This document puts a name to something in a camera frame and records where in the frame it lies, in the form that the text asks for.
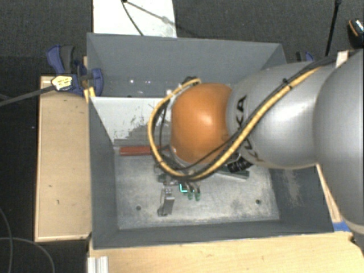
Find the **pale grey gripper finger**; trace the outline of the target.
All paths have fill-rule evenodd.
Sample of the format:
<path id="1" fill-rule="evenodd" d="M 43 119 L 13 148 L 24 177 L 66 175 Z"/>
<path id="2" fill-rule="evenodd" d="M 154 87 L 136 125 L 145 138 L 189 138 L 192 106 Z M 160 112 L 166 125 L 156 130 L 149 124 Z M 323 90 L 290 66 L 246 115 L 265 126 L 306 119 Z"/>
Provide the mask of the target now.
<path id="1" fill-rule="evenodd" d="M 166 194 L 164 198 L 164 214 L 172 214 L 174 202 L 175 197 L 173 196 L 172 189 L 166 189 Z"/>
<path id="2" fill-rule="evenodd" d="M 157 213 L 158 213 L 159 217 L 166 216 L 166 214 L 164 213 L 165 197 L 166 197 L 166 189 L 162 188 L 161 193 L 160 193 L 160 205 L 159 205 L 159 208 L 157 210 Z"/>

